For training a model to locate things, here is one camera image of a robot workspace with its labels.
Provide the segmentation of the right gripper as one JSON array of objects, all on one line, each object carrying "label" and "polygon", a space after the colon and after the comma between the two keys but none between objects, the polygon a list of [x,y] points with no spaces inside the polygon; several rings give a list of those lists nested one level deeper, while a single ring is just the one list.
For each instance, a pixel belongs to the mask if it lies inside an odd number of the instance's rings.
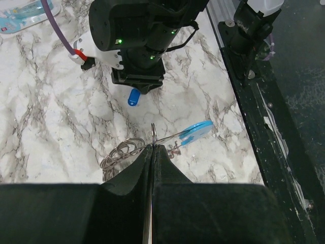
[{"label": "right gripper", "polygon": [[119,62],[123,69],[112,69],[112,82],[117,85],[130,86],[145,95],[163,85],[165,67],[161,60],[162,52],[150,48],[122,49]]}]

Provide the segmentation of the metal keyring holder blue handle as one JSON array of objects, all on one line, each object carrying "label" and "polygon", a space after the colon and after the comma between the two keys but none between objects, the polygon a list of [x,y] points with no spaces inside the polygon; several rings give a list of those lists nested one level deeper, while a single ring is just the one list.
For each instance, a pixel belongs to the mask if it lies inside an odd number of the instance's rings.
[{"label": "metal keyring holder blue handle", "polygon": [[147,146],[164,145],[172,140],[180,140],[180,147],[187,146],[202,137],[206,136],[213,128],[213,122],[210,120],[196,123],[181,132],[174,135],[158,139],[155,124],[151,124],[151,142],[146,143],[142,138],[128,138],[113,148],[100,162],[100,168],[103,171],[103,181],[109,179],[109,171],[115,168],[123,161],[140,154]]}]

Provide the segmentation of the blue key tag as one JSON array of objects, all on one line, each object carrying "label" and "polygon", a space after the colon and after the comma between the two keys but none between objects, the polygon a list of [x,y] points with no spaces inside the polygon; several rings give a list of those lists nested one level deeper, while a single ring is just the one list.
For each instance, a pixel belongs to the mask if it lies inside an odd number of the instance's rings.
[{"label": "blue key tag", "polygon": [[139,98],[140,98],[141,93],[136,89],[133,88],[130,92],[129,98],[127,100],[127,103],[130,106],[136,106],[138,104]]}]

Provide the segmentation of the red key tag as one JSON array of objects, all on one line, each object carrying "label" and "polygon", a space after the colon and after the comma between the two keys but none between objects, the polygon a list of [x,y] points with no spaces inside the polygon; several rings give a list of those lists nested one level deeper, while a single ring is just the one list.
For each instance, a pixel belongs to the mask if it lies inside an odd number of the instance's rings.
[{"label": "red key tag", "polygon": [[168,145],[167,153],[170,159],[173,159],[176,155],[181,155],[180,146],[177,141],[174,144]]}]

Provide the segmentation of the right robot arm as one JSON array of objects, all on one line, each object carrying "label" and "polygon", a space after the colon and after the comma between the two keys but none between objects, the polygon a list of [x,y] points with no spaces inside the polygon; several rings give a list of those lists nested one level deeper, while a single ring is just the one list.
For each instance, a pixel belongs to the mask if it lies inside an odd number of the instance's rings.
[{"label": "right robot arm", "polygon": [[112,69],[112,82],[130,86],[141,94],[163,85],[166,52],[183,48],[188,41],[170,44],[183,27],[199,30],[196,17],[207,1],[94,0],[89,8],[89,24],[96,47],[116,50],[122,69]]}]

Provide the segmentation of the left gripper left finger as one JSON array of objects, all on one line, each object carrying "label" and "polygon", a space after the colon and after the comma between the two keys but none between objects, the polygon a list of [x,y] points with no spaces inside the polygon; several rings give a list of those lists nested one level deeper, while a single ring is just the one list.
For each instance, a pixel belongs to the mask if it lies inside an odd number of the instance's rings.
[{"label": "left gripper left finger", "polygon": [[147,243],[152,154],[103,184],[1,185],[1,243]]}]

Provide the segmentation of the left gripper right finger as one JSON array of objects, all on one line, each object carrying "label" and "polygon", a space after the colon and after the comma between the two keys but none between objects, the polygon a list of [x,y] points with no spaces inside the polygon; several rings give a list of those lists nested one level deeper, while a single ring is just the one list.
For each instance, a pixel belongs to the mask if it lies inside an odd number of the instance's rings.
[{"label": "left gripper right finger", "polygon": [[192,183],[164,146],[152,156],[153,243],[291,243],[272,192],[255,184]]}]

